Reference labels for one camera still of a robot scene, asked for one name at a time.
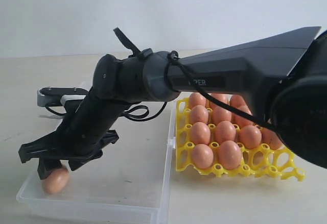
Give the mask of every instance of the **egg tray slot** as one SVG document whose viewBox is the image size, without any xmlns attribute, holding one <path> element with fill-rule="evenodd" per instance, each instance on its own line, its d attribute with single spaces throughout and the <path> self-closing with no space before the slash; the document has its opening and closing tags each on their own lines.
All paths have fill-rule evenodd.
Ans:
<svg viewBox="0 0 327 224">
<path fill-rule="evenodd" d="M 217 177 L 221 177 L 224 174 L 228 175 L 229 177 L 234 177 L 238 174 L 245 177 L 250 175 L 254 175 L 254 177 L 268 175 L 273 178 L 280 177 L 281 180 L 294 176 L 298 181 L 303 181 L 305 178 L 304 170 L 295 166 L 295 163 L 293 162 L 295 154 L 285 146 L 278 150 L 272 150 L 268 144 L 261 143 L 254 149 L 247 149 L 242 143 L 236 141 L 243 155 L 241 164 L 238 168 L 233 170 L 223 168 L 222 165 L 219 164 L 217 157 L 217 149 L 219 144 L 214 141 L 213 137 L 213 132 L 216 126 L 210 123 L 212 113 L 211 108 L 208 108 L 208 126 L 212 135 L 209 147 L 213 150 L 215 159 L 210 168 L 197 168 L 191 161 L 191 151 L 195 145 L 190 141 L 190 129 L 192 125 L 189 123 L 189 114 L 191 110 L 188 108 L 188 100 L 188 97 L 178 100 L 176 106 L 176 171 L 184 171 L 189 165 L 191 165 L 200 173 L 200 175 L 209 175 L 210 173 L 215 174 Z M 234 126 L 238 132 L 240 127 L 238 125 Z M 283 165 L 278 166 L 278 158 L 284 153 L 288 155 L 288 160 Z"/>
</svg>

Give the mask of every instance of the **black robotic arm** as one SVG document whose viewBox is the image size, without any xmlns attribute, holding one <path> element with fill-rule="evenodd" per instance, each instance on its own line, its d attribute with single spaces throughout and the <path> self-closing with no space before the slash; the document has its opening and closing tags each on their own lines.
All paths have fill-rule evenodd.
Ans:
<svg viewBox="0 0 327 224">
<path fill-rule="evenodd" d="M 115 29 L 132 55 L 124 60 L 103 56 L 84 98 L 67 103 L 71 106 L 56 131 L 23 144 L 20 159 L 25 163 L 39 158 L 41 179 L 61 167 L 60 160 L 68 160 L 71 170 L 76 170 L 101 157 L 101 149 L 118 140 L 110 128 L 131 106 L 140 102 L 166 104 L 180 92 L 198 91 L 218 106 L 277 132 L 294 153 L 327 168 L 327 148 L 321 148 L 327 145 L 323 133 L 327 125 L 327 33 L 315 39 L 319 30 L 306 27 L 178 58 L 175 51 L 140 51 Z M 242 95 L 253 115 L 216 100 L 208 92 Z"/>
</svg>

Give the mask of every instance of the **white table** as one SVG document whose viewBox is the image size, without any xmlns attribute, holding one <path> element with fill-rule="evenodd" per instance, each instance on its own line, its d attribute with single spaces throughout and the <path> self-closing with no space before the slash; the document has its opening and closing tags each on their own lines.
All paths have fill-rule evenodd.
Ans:
<svg viewBox="0 0 327 224">
<path fill-rule="evenodd" d="M 202 51 L 180 52 L 180 55 L 199 52 Z M 21 164 L 17 151 L 22 143 L 51 132 L 57 123 L 55 119 L 39 116 L 48 113 L 36 106 L 36 90 L 46 86 L 74 87 L 90 79 L 101 56 L 0 59 L 0 223 L 59 223 L 31 216 L 27 207 L 16 201 L 30 168 L 36 167 L 35 162 Z M 167 125 L 163 126 L 167 130 L 168 116 L 157 119 Z M 296 164 L 306 171 L 303 182 L 201 177 L 192 169 L 175 172 L 173 165 L 169 224 L 325 223 L 327 170 L 299 158 Z"/>
</svg>

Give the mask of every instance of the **white wall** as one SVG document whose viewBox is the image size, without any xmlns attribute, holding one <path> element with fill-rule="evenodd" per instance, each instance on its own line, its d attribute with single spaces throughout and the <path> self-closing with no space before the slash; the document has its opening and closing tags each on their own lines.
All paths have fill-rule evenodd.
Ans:
<svg viewBox="0 0 327 224">
<path fill-rule="evenodd" d="M 327 27 L 327 0 L 0 0 L 0 57 L 220 48 Z"/>
</svg>

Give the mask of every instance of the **plastic egg tray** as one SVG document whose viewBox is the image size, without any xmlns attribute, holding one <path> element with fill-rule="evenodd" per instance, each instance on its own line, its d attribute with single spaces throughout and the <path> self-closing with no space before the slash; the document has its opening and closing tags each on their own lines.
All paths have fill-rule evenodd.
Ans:
<svg viewBox="0 0 327 224">
<path fill-rule="evenodd" d="M 254 149 L 247 149 L 240 142 L 236 143 L 240 147 L 243 157 L 241 164 L 238 168 L 233 170 L 227 170 L 222 167 L 218 162 L 217 149 L 219 144 L 214 142 L 212 136 L 209 147 L 213 150 L 215 160 L 213 165 L 207 169 L 198 169 L 191 161 L 191 151 L 195 146 L 190 141 L 190 129 L 192 125 L 189 123 L 190 109 L 188 107 L 189 98 L 184 98 L 177 101 L 176 106 L 176 171 L 184 171 L 189 165 L 192 165 L 201 175 L 209 175 L 210 173 L 215 174 L 217 177 L 221 177 L 226 174 L 230 177 L 241 174 L 245 177 L 254 175 L 255 177 L 262 177 L 268 175 L 273 178 L 280 177 L 281 180 L 288 179 L 289 177 L 296 177 L 298 181 L 303 181 L 305 178 L 305 172 L 301 168 L 297 168 L 293 162 L 295 154 L 288 148 L 283 146 L 278 150 L 272 150 L 268 144 L 261 143 Z M 208 108 L 209 111 L 209 128 L 213 135 L 215 125 L 211 122 L 212 109 Z M 238 125 L 234 125 L 237 131 L 240 130 Z M 281 154 L 288 154 L 288 160 L 281 166 L 278 166 L 277 161 Z"/>
</svg>

